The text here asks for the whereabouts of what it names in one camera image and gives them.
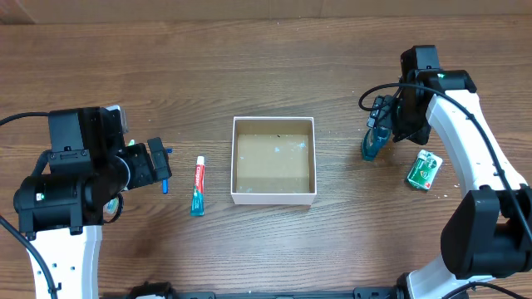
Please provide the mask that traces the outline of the red teal toothpaste tube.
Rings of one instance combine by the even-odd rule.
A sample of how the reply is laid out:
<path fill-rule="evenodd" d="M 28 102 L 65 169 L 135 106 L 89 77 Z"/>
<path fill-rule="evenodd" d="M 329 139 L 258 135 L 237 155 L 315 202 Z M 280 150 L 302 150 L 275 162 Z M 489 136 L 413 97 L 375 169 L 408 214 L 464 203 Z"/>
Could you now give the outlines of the red teal toothpaste tube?
<path fill-rule="evenodd" d="M 204 215 L 204 171 L 205 158 L 204 156 L 198 156 L 195 166 L 195 181 L 190 210 L 190 215 L 194 217 Z"/>

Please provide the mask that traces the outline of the green white packet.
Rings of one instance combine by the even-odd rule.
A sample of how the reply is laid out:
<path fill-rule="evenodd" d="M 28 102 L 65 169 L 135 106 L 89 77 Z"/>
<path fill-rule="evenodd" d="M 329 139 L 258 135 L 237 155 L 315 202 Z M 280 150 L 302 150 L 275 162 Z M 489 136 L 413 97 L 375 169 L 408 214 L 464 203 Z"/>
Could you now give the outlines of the green white packet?
<path fill-rule="evenodd" d="M 416 189 L 429 190 L 442 163 L 441 157 L 421 149 L 406 177 L 406 181 Z"/>

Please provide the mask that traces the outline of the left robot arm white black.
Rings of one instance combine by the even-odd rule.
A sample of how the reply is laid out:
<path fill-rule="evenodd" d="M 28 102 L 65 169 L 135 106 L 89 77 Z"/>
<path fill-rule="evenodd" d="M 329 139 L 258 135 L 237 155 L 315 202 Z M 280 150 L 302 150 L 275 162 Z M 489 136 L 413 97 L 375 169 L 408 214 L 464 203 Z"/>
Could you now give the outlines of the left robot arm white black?
<path fill-rule="evenodd" d="M 51 147 L 13 196 L 38 298 L 97 298 L 106 205 L 171 176 L 160 138 L 127 145 L 123 110 L 47 113 Z"/>

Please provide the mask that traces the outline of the blue toothbrush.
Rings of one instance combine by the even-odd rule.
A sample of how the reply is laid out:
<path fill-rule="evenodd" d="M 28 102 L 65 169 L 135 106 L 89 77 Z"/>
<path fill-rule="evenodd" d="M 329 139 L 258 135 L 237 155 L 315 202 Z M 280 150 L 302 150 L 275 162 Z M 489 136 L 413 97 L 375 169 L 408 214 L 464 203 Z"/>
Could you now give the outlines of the blue toothbrush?
<path fill-rule="evenodd" d="M 147 144 L 144 144 L 148 153 L 150 154 L 150 148 Z M 123 198 L 121 196 L 121 192 L 125 191 L 122 190 L 119 186 L 119 177 L 116 169 L 116 152 L 118 149 L 122 146 L 132 146 L 132 145 L 126 145 L 125 141 L 120 137 L 114 137 L 114 138 L 106 138 L 106 149 L 107 149 L 107 155 L 109 163 L 109 169 L 104 172 L 104 191 L 103 195 L 101 196 L 99 200 L 99 210 L 101 212 L 104 212 L 108 206 L 111 206 L 111 213 L 114 214 L 114 218 L 118 218 L 121 214 L 121 210 L 123 209 Z M 162 180 L 160 182 L 162 186 L 162 192 L 163 194 L 167 194 L 169 191 L 169 179 Z"/>

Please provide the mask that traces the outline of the teal mouthwash bottle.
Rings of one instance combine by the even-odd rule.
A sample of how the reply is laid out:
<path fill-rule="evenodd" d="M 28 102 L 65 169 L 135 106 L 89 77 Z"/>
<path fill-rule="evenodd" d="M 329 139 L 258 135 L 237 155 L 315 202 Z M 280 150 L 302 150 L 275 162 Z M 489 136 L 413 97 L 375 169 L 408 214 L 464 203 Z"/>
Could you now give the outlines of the teal mouthwash bottle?
<path fill-rule="evenodd" d="M 373 161 L 380 149 L 387 144 L 391 134 L 392 130 L 385 127 L 371 128 L 361 145 L 362 158 Z"/>

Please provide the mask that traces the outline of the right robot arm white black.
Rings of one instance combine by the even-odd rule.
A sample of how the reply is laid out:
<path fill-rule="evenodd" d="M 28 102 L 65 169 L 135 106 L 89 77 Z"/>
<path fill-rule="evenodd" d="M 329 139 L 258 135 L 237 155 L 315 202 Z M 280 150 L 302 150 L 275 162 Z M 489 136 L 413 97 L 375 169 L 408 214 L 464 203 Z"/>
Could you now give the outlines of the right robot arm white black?
<path fill-rule="evenodd" d="M 441 68 L 434 46 L 401 54 L 403 90 L 392 113 L 395 140 L 441 138 L 463 199 L 443 228 L 440 255 L 404 276 L 407 298 L 452 298 L 531 269 L 531 187 L 491 133 L 464 70 Z"/>

